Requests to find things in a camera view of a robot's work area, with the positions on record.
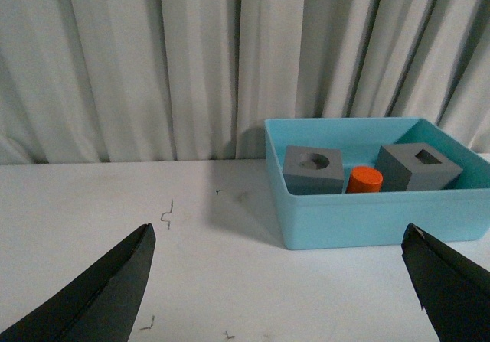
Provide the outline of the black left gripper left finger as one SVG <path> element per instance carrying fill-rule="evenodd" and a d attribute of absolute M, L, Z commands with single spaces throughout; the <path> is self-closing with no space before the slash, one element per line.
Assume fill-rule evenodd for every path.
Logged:
<path fill-rule="evenodd" d="M 1 332 L 2 341 L 127 341 L 155 250 L 143 224 L 45 303 Z"/>

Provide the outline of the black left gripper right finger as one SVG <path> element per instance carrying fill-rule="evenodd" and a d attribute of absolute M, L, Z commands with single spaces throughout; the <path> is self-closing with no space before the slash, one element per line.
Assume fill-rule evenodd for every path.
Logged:
<path fill-rule="evenodd" d="M 421 308 L 441 341 L 489 340 L 489 271 L 414 224 L 402 258 Z"/>

